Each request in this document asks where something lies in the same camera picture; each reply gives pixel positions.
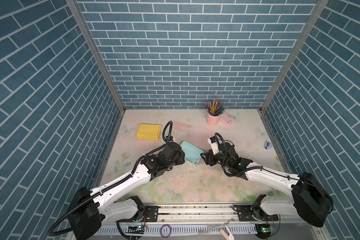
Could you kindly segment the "light blue paper box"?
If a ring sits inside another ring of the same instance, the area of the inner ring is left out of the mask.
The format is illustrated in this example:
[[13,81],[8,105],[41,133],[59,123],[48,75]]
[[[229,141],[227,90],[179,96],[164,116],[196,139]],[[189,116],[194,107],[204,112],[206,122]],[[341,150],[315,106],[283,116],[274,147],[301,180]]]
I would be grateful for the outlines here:
[[183,141],[180,146],[185,153],[186,163],[197,166],[204,151],[187,141]]

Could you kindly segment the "yellow paper box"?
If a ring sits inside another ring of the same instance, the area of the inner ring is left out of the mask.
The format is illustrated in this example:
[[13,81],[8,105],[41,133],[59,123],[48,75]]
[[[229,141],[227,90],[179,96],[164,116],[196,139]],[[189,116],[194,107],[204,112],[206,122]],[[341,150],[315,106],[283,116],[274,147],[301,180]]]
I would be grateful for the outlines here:
[[139,140],[158,141],[160,132],[161,125],[140,124],[136,136]]

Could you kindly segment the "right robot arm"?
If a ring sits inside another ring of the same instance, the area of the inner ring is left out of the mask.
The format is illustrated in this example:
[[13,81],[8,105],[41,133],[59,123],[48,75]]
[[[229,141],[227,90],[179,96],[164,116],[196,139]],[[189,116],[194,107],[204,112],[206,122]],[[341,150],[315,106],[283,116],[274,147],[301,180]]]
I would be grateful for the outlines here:
[[275,215],[298,216],[306,223],[321,228],[332,212],[332,197],[310,173],[288,174],[261,166],[252,160],[241,158],[230,143],[219,143],[215,137],[208,140],[211,149],[201,154],[206,165],[221,165],[228,177],[267,185],[284,194],[276,198],[259,195],[251,206],[252,216],[264,221]]

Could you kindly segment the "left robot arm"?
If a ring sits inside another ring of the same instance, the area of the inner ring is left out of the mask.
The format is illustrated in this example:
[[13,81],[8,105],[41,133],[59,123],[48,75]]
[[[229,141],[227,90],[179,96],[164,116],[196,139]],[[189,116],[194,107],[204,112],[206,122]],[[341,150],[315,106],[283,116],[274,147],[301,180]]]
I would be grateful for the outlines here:
[[129,198],[120,207],[115,207],[114,202],[184,163],[185,153],[181,146],[168,142],[153,153],[140,157],[131,171],[116,180],[91,190],[86,187],[77,190],[67,210],[76,239],[87,240],[106,223],[140,217],[143,203],[138,197]]

